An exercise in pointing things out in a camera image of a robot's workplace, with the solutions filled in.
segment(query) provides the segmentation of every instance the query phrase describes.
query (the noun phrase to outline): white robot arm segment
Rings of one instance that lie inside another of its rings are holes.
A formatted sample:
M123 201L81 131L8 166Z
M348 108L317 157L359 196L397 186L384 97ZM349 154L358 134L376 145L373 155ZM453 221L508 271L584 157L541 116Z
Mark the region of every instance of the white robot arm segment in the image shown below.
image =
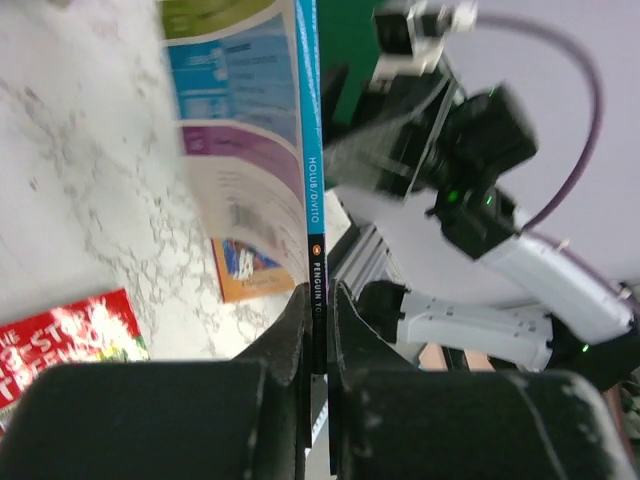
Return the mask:
M479 261L531 293L587 344L628 333L633 311L569 257L527 233L514 236Z
M551 358L553 331L543 315L516 316L419 292L405 295L401 311L397 338L406 343L475 350L533 371L544 370Z

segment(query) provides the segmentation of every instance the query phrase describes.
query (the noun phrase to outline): book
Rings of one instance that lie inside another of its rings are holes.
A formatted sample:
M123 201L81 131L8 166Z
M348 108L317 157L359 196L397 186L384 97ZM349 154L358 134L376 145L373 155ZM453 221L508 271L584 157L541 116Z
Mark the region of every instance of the book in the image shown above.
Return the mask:
M315 2L160 0L189 183L211 239L309 282L326 364L327 265Z
M0 436L24 390L43 370L69 362L148 360L124 289L0 327Z
M213 255L224 303L291 291L291 275L276 261L251 245L232 239L214 239Z

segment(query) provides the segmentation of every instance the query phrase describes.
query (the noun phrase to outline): purple page section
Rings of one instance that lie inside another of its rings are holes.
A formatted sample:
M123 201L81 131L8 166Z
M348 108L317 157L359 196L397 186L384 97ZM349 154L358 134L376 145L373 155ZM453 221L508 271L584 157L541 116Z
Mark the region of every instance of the purple page section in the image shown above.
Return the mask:
M298 160L277 142L235 127L183 127L182 135L187 155L241 158L280 179L304 203Z

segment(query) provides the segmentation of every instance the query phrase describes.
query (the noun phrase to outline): marble countertop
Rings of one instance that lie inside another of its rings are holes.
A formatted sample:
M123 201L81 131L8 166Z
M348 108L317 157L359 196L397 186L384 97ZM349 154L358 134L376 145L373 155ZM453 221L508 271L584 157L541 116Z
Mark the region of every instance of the marble countertop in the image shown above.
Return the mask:
M152 358L197 359L277 318L288 294L221 303L154 0L0 2L0 64L0 323L125 287Z

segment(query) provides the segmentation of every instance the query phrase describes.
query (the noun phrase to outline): white ceiling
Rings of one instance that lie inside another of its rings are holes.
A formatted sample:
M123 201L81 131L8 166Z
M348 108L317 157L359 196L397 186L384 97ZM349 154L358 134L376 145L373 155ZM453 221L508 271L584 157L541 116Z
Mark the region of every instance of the white ceiling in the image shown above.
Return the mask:
M603 133L588 171L540 231L571 239L574 250L616 280L640 278L640 3L632 0L483 0L480 9L512 12L573 34L600 65L606 87ZM521 95L540 138L534 160L501 184L526 210L537 212L566 178L588 125L587 89L573 65L544 44L477 31L448 42L450 58L472 92L504 79ZM444 243L439 225L423 218L427 194L403 208L341 191L356 215L377 220L408 279L421 290L462 301L501 303L526 292L474 265Z

